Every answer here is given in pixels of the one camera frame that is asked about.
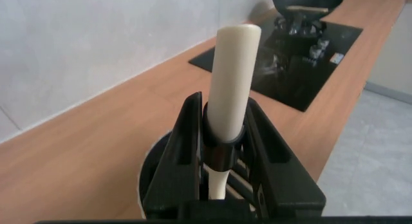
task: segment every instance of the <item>gray floor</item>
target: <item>gray floor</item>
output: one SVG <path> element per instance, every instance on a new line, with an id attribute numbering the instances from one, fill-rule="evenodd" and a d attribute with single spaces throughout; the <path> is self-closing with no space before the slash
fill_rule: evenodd
<path id="1" fill-rule="evenodd" d="M 412 215 L 412 105 L 364 91 L 318 184 L 324 216 Z"/>

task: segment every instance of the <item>gas burner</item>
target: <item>gas burner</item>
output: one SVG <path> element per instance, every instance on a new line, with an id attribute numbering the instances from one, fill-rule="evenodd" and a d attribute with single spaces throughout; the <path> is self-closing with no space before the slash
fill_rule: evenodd
<path id="1" fill-rule="evenodd" d="M 322 21 L 300 21 L 276 17 L 274 21 L 274 31 L 290 36 L 320 38 L 326 29 L 326 23 Z"/>

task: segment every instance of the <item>black induction cooktop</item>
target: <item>black induction cooktop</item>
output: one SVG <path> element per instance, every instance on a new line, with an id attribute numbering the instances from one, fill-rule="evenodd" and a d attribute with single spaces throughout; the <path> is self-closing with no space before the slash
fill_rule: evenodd
<path id="1" fill-rule="evenodd" d="M 252 89 L 300 111 L 308 109 L 362 32 L 360 28 L 317 21 L 291 35 L 281 17 L 271 17 L 259 26 L 262 34 Z M 189 62 L 211 72 L 213 58 L 214 48 Z"/>

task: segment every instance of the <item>black holder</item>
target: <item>black holder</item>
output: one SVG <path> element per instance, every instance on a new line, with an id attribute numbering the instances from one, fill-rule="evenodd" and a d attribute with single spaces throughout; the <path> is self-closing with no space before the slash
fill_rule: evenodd
<path id="1" fill-rule="evenodd" d="M 207 103 L 203 109 L 203 159 L 207 166 L 214 171 L 225 172 L 233 168 L 241 150 L 243 135 L 242 128 L 239 135 L 230 142 L 219 140 L 213 132 L 207 118 Z"/>
<path id="2" fill-rule="evenodd" d="M 212 134 L 207 106 L 202 116 L 201 104 L 200 92 L 186 99 L 168 140 L 165 136 L 145 161 L 140 197 L 147 218 L 193 218 L 191 214 L 200 210 L 207 210 L 208 218 L 237 219 L 239 210 L 259 219 L 321 215 L 324 194 L 255 100 L 248 100 L 243 130 L 231 143 L 221 142 Z M 237 163 L 237 158 L 246 168 Z M 203 162 L 215 171 L 233 169 L 251 184 L 253 192 L 230 175 L 228 184 L 245 200 L 207 200 Z M 256 213 L 250 211 L 249 204 Z"/>

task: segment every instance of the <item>black frying pan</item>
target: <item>black frying pan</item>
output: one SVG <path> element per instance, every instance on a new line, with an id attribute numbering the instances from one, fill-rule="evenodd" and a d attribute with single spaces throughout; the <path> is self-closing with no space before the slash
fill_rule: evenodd
<path id="1" fill-rule="evenodd" d="M 330 14 L 343 0 L 273 0 L 285 19 L 316 21 Z"/>

